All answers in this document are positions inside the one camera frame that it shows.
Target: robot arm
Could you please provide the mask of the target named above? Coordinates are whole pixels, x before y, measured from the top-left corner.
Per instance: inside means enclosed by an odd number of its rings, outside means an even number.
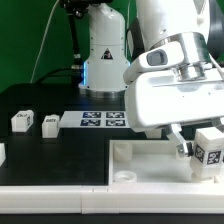
[[[177,148],[178,142],[185,142],[169,127],[224,116],[220,107],[224,83],[217,69],[211,69],[206,44],[213,36],[210,15],[215,1],[204,1],[199,14],[196,2],[136,0],[140,46],[146,53],[139,55],[124,74],[125,82],[130,84],[125,93],[129,125],[136,132],[171,130],[167,137],[176,141]],[[224,16],[219,19],[224,24]],[[128,39],[134,46],[132,37],[130,31]],[[223,41],[218,44],[224,52]]]

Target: green wall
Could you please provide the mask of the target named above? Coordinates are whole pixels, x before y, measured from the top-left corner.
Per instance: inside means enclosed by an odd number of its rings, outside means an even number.
[[[30,82],[49,13],[56,0],[0,1],[0,92],[15,83]],[[224,1],[217,0],[223,11]],[[131,0],[130,18],[135,17],[135,2]],[[128,0],[109,4],[127,18]],[[88,20],[77,22],[81,52],[89,54]],[[49,29],[46,44],[35,79],[46,72],[71,65],[72,48],[69,25],[64,9],[58,7]]]

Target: white cube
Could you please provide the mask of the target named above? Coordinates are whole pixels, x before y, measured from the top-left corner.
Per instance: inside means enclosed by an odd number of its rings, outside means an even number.
[[[42,137],[43,138],[57,138],[60,130],[60,118],[58,115],[46,116],[42,123]]]
[[[34,113],[32,110],[19,111],[12,119],[13,132],[26,132],[33,124]]]
[[[199,178],[219,175],[224,155],[224,134],[217,128],[196,131],[191,168]]]

